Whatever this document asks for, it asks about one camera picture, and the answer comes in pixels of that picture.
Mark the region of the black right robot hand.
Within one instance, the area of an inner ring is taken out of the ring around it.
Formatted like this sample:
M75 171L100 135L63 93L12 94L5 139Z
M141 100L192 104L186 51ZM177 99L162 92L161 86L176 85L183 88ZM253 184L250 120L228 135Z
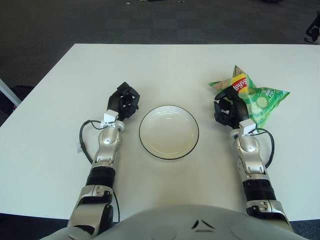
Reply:
M246 103L232 86L227 87L214 98L214 118L218 123L232 129L237 129L240 122L249 119Z

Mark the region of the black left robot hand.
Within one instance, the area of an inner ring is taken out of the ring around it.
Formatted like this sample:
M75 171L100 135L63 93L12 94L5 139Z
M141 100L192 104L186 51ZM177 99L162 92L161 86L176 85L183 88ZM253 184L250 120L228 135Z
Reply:
M139 93L128 83L123 82L109 97L107 110L118 113L118 120L130 118L139 109Z

